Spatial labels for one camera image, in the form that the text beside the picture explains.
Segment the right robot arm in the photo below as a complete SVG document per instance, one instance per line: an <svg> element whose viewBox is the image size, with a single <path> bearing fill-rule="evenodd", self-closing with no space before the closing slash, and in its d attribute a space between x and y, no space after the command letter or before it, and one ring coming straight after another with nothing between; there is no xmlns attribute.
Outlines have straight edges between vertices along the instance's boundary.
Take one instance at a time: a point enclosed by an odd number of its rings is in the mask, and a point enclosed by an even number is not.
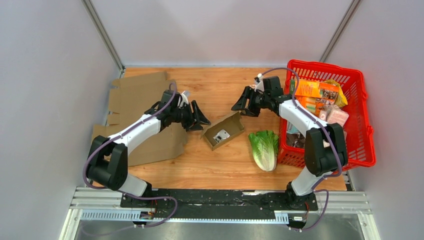
<svg viewBox="0 0 424 240"><path fill-rule="evenodd" d="M290 209L304 206L324 179L340 175L348 163L343 127L327 123L307 111L294 95L284 93L277 76L258 79L256 86L246 86L231 109L249 117L258 117L262 109L268 109L293 124L304 136L305 166L287 184L284 193Z"/></svg>

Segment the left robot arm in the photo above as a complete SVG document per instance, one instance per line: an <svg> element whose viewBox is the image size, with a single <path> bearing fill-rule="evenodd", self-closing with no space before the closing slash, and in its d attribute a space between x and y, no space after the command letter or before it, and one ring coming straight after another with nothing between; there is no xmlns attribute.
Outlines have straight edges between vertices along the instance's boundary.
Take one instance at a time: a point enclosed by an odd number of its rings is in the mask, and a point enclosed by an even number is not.
<svg viewBox="0 0 424 240"><path fill-rule="evenodd" d="M100 189L121 192L140 207L148 207L153 201L151 184L129 173L128 157L144 141L173 123L181 124L187 132L201 131L203 126L211 125L197 102L188 101L186 91L165 90L161 100L127 128L92 140L83 167L85 183L96 182Z"/></svg>

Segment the brown cardboard box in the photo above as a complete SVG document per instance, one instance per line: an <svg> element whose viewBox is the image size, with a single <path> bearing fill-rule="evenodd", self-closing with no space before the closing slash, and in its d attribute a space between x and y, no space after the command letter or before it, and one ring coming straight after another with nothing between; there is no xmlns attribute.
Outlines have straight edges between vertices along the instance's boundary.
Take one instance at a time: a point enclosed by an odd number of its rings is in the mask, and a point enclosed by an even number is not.
<svg viewBox="0 0 424 240"><path fill-rule="evenodd" d="M245 131L241 113L232 111L206 127L200 134L212 151L227 144Z"/></svg>

